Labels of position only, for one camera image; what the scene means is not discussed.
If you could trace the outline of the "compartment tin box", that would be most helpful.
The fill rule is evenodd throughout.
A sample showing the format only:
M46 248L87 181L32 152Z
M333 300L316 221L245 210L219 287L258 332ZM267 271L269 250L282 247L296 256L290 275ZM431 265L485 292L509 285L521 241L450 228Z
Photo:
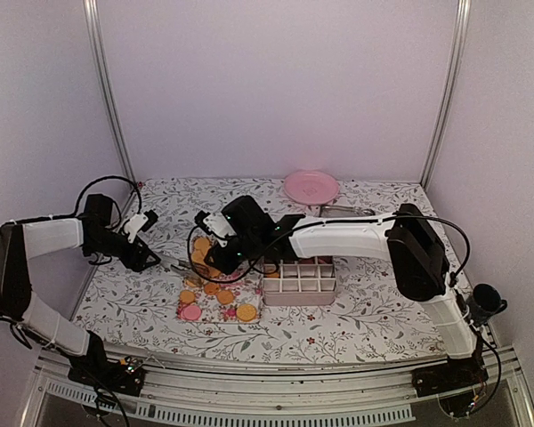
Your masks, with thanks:
M271 307L325 306L336 298L336 274L328 256L263 265L263 301Z

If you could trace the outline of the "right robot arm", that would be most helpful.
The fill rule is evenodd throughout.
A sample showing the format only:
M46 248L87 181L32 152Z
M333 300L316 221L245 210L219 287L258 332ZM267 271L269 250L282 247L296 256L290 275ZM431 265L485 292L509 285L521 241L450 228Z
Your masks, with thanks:
M441 335L449 360L442 380L460 388L475 376L481 332L456 289L461 269L451 271L446 248L433 229L437 220L412 204L393 213L347 218L287 214L274 221L250 196L220 213L199 212L196 225L216 241L207 265L231 274L242 263L297 261L319 256L375 258L390 262L398 291L421 305Z

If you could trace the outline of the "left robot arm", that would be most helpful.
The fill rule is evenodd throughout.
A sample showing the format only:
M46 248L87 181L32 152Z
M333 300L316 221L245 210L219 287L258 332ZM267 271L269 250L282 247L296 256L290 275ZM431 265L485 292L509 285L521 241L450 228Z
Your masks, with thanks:
M92 193L92 187L120 181L137 200L135 212L124 217L110 196ZM145 207L137 182L106 175L90 181L78 193L69 213L42 215L0 224L0 322L8 324L21 343L32 341L80 361L81 373L96 386L114 379L104 343L96 333L77 326L39 295L33 269L40 259L78 251L93 264L119 261L143 272L160 262L142 233L157 222L158 214Z

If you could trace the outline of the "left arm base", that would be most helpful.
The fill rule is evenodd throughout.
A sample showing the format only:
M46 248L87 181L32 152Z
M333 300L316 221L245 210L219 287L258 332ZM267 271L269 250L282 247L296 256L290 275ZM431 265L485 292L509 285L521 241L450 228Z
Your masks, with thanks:
M100 336L88 332L88 338L84 356L67 356L70 363L68 378L75 383L139 397L146 375L144 368L132 357L109 360Z

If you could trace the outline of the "floral cookie tray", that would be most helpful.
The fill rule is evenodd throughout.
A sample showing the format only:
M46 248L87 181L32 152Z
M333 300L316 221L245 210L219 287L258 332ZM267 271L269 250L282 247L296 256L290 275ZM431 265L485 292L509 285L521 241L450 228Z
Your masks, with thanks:
M212 246L212 240L205 237L192 239L190 260L194 264L204 263L204 257ZM224 275L219 270L207 266L214 281L209 281L201 287L188 285L184 280L177 305L177 318L186 305L195 304L202 310L201 318L192 323L257 323L261 317L263 307L262 280L256 272L251 272L241 280L224 284L223 281L234 279L244 272L238 268L230 275ZM236 309L241 304L251 304L257 308L257 316L250 322L242 322L236 318Z

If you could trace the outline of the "metal tongs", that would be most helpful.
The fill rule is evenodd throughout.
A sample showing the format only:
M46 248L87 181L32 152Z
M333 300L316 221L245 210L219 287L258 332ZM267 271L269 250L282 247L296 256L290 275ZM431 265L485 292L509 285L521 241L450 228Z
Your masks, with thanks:
M202 264L168 256L163 256L160 264L165 271L182 278L190 286L201 287L212 279L207 266Z

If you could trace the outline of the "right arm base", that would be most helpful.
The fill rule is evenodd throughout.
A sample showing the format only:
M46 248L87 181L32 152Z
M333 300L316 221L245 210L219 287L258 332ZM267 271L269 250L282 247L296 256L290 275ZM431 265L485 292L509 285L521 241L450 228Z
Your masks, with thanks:
M482 359L447 358L444 363L411 371L411 383L418 397L455 391L489 379Z

